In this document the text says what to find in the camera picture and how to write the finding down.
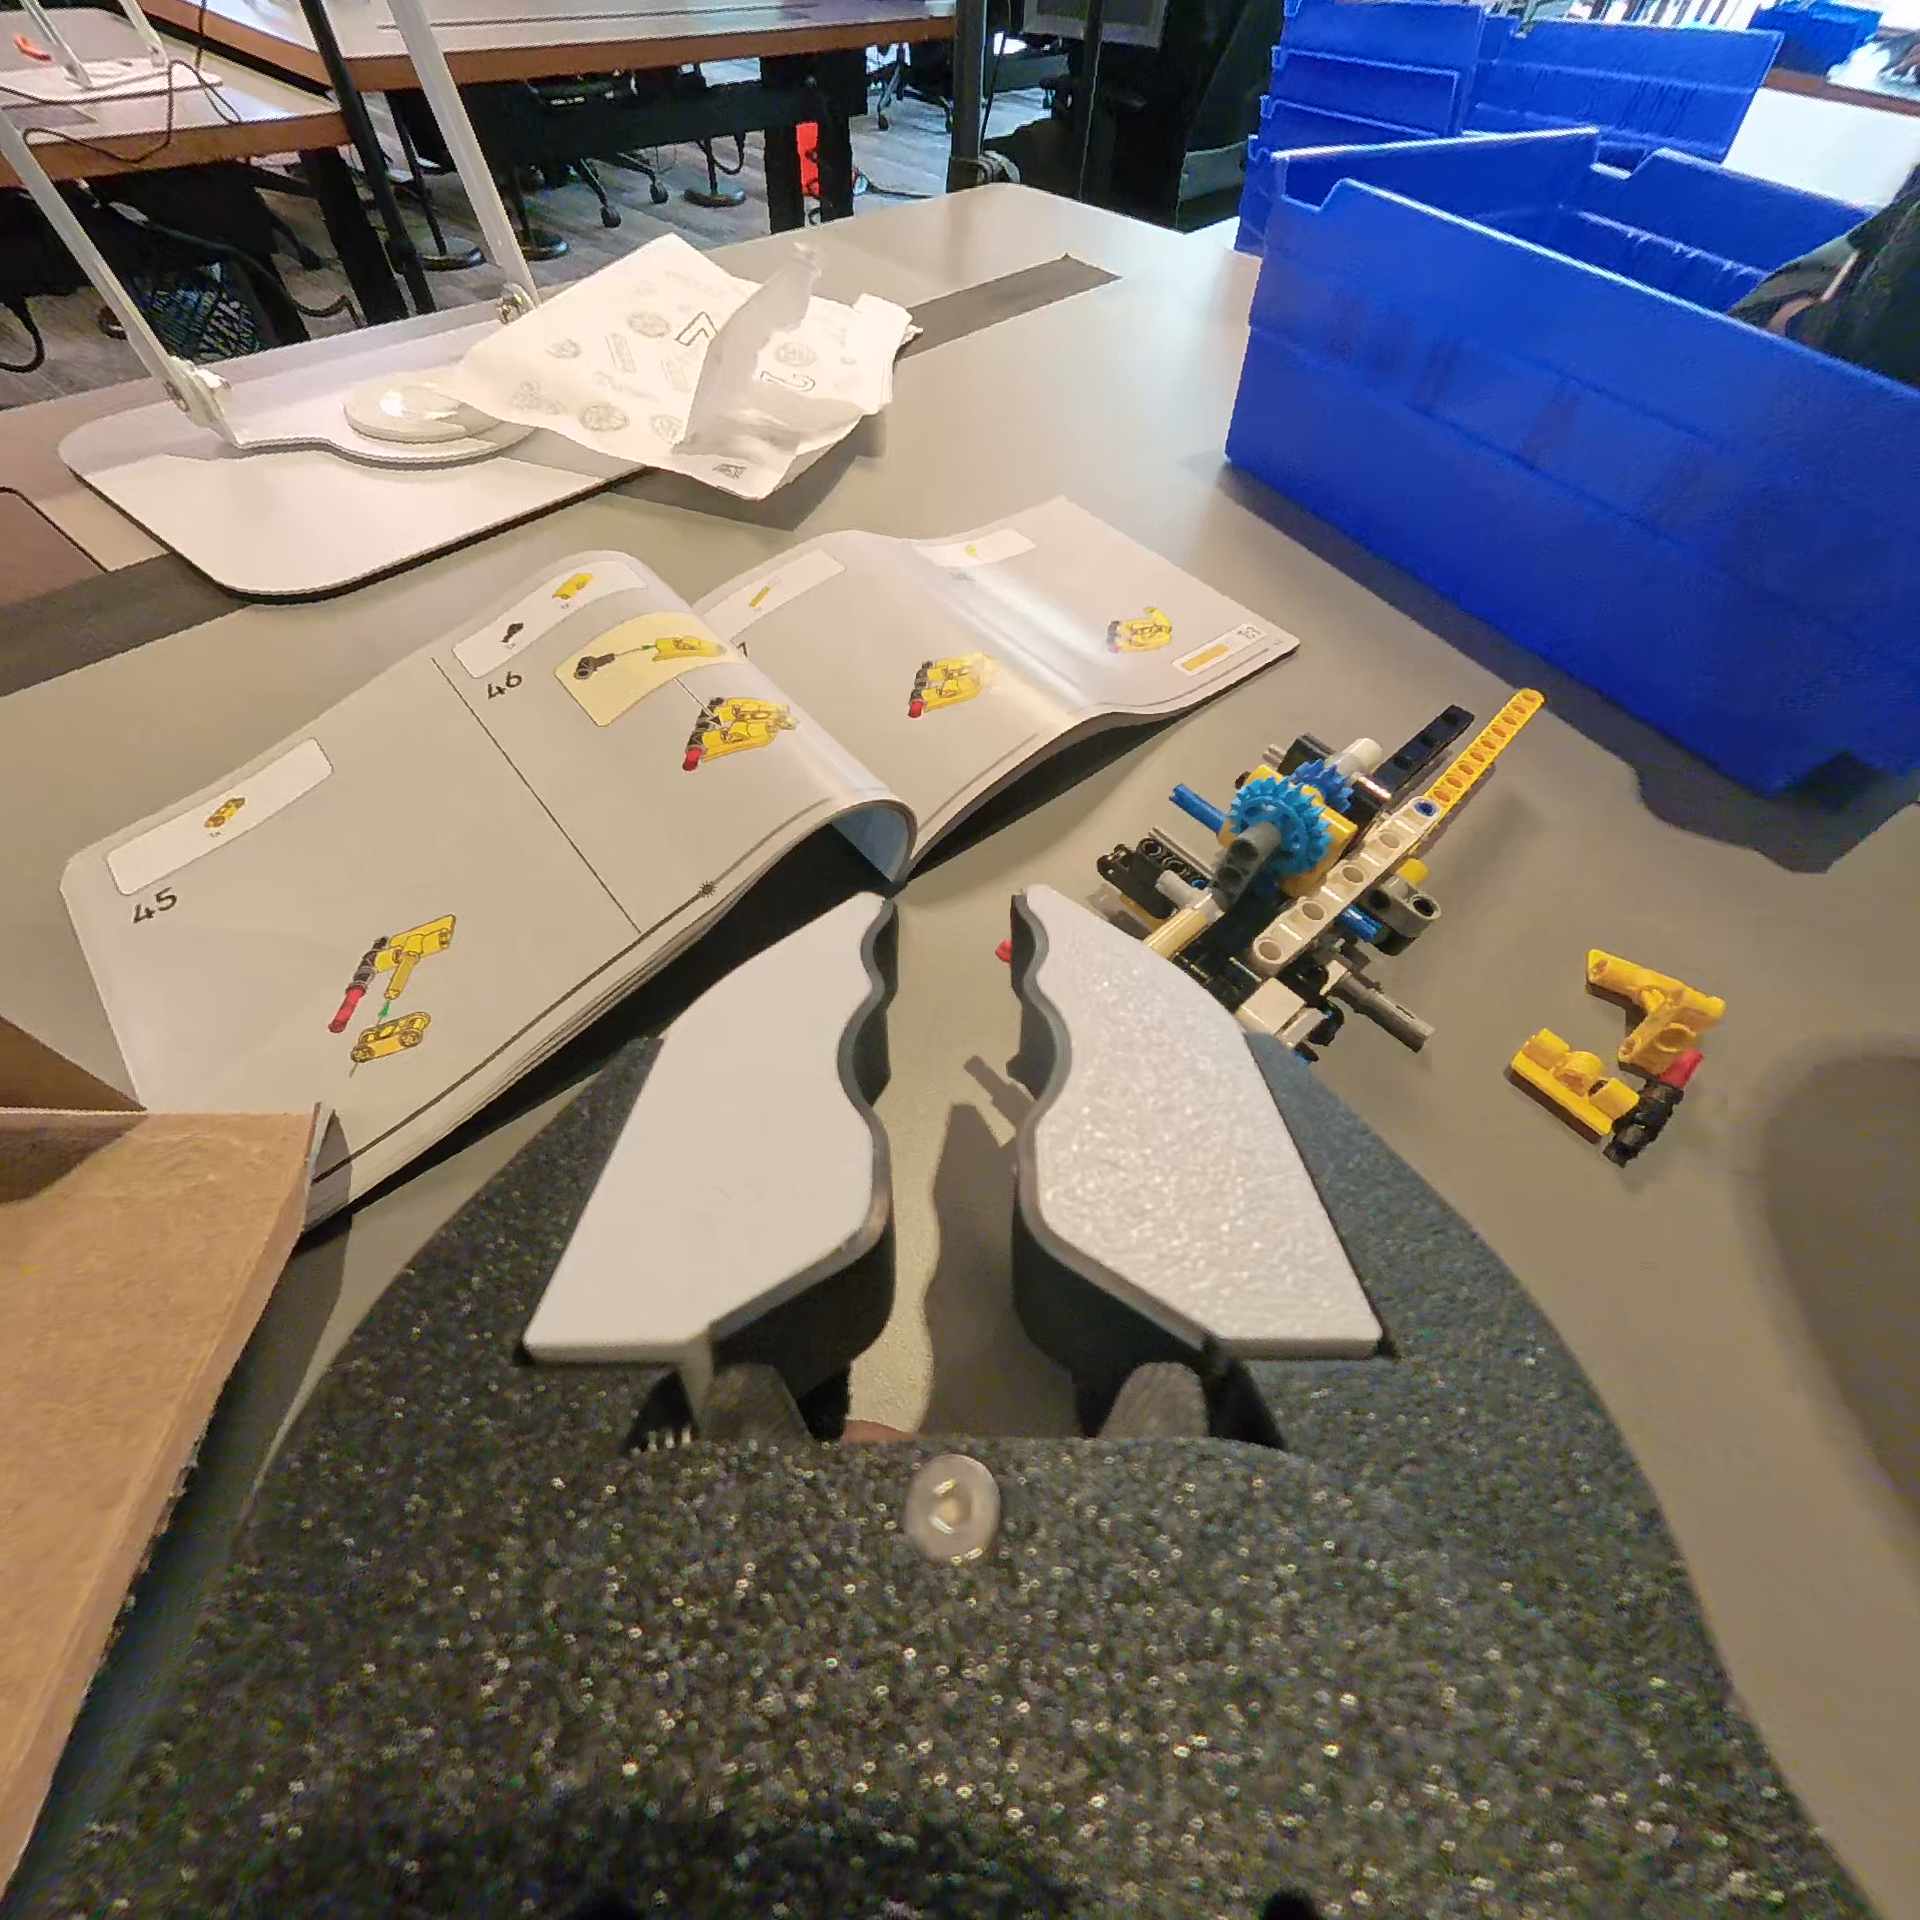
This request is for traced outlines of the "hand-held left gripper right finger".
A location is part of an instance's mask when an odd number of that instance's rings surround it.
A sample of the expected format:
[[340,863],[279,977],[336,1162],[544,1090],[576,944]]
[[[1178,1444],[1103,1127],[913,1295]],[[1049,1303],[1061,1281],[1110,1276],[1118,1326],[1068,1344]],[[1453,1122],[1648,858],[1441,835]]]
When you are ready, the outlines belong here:
[[1253,1039],[1197,984],[1053,887],[1012,902],[1022,1320],[1095,1370],[1055,1279],[1178,1351],[1356,1360],[1383,1326]]

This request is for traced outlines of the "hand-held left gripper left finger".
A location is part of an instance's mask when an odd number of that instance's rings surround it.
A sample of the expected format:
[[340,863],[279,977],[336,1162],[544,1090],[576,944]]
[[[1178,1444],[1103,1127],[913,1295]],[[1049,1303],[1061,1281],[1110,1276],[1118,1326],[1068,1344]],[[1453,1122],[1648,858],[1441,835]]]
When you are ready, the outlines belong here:
[[853,896],[664,1028],[520,1347],[710,1376],[730,1339],[878,1254],[896,905]]

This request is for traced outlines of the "yellow lego connector piece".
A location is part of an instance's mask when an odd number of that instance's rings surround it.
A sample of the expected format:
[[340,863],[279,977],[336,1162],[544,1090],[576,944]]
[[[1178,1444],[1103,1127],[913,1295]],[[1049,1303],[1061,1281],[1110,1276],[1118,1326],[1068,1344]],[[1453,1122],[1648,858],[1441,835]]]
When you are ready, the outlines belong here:
[[1526,1036],[1505,1078],[1591,1140],[1607,1138],[1641,1099],[1598,1054],[1550,1028]]

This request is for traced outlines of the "red and black lego pin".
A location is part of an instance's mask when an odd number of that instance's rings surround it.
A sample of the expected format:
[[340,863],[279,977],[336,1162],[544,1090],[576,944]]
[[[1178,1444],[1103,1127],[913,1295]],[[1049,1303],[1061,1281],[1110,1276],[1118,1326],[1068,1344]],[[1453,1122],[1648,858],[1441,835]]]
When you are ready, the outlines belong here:
[[1702,1052],[1687,1048],[1668,1068],[1650,1078],[1636,1104],[1614,1124],[1602,1144],[1602,1158],[1622,1168],[1648,1152],[1681,1104],[1689,1081],[1701,1066]]

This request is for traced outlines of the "yellow lego connector with axle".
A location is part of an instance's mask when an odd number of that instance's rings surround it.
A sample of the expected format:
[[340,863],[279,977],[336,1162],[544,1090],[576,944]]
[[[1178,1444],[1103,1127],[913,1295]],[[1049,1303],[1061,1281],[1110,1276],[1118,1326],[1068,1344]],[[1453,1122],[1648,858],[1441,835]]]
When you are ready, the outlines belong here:
[[1657,1080],[1680,1057],[1698,1050],[1702,1039],[1726,1018],[1721,996],[1602,950],[1588,952],[1585,978],[1598,995],[1638,1011],[1638,1024],[1618,1044],[1615,1062],[1646,1080]]

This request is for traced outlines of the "lego vehicle model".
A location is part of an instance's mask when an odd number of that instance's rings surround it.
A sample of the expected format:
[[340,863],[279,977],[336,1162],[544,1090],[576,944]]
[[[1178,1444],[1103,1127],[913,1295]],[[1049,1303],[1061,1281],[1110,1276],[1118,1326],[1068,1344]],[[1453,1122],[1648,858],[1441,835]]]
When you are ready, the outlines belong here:
[[1484,722],[1453,705],[1392,753],[1298,734],[1225,804],[1174,785],[1162,825],[1095,863],[1102,903],[1241,1027],[1308,1062],[1351,1018],[1418,1052],[1430,1024],[1369,964],[1437,923],[1425,858],[1543,706],[1536,688]]

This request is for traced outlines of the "cardboard lego box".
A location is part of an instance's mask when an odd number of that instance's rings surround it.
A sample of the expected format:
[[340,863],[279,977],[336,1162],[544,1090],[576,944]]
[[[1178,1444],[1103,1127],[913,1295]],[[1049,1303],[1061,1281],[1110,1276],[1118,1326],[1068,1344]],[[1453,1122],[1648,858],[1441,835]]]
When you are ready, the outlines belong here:
[[303,1227],[319,1110],[149,1112],[1,1023],[1,1868]]

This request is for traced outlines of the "open instruction booklet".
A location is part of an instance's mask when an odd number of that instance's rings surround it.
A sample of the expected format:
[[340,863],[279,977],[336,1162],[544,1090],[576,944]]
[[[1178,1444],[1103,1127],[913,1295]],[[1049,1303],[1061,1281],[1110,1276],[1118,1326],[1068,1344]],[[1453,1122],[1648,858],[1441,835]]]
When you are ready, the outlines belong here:
[[319,1112],[318,1225],[810,835],[901,880],[1079,736],[1298,648],[1061,497],[815,538],[696,603],[583,551],[72,856],[61,899],[145,1112]]

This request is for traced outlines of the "large blue storage bin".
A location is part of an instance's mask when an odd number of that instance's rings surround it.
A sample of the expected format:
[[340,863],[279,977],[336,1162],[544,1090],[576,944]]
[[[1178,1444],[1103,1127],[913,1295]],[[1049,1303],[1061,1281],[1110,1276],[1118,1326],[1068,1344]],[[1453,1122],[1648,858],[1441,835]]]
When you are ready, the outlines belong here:
[[1918,399],[1342,179],[1273,206],[1233,467],[1757,793],[1918,755]]

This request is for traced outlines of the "white desk lamp stand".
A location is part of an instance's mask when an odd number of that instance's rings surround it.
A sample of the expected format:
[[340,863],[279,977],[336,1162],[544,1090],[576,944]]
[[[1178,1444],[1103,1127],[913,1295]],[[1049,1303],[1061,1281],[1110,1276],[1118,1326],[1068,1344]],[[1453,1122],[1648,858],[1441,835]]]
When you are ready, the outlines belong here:
[[562,433],[448,406],[449,362],[534,311],[537,279],[495,192],[424,6],[396,2],[416,84],[464,183],[498,278],[493,320],[406,320],[252,371],[192,367],[160,346],[26,137],[4,158],[128,330],[166,403],[72,430],[61,465],[229,593],[303,602],[406,569],[637,473]]

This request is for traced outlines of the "white printed paper bag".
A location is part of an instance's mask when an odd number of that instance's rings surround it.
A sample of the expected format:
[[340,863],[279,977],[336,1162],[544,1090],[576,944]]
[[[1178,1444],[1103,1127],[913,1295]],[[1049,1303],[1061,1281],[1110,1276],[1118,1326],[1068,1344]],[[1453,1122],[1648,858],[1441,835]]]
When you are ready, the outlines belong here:
[[495,328],[439,375],[479,416],[760,502],[879,414],[906,308],[813,295],[797,252],[768,282],[664,235]]

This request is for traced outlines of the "wooden office desk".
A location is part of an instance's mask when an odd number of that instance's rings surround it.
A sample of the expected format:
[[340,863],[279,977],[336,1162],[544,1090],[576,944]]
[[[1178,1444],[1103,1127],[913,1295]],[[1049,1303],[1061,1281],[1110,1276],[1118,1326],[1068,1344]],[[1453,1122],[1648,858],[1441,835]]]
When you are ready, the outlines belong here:
[[[277,78],[325,87],[342,113],[376,212],[391,231],[397,275],[418,311],[432,308],[414,241],[400,222],[389,163],[365,97],[418,90],[392,6],[186,6],[158,2],[165,26],[264,66]],[[862,66],[881,44],[945,41],[953,6],[422,6],[448,73],[458,84],[569,81],[617,71],[673,71],[710,60],[778,65],[797,90],[824,63]]]

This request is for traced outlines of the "row of blue bins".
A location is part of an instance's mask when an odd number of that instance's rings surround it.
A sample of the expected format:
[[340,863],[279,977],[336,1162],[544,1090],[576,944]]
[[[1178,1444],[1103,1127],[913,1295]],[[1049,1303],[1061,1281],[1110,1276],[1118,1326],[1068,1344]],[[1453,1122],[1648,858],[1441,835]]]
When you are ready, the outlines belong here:
[[1370,294],[1481,326],[1633,300],[1710,313],[1865,206],[1730,166],[1778,35],[1538,22],[1476,6],[1296,6],[1246,146],[1233,249],[1271,227]]

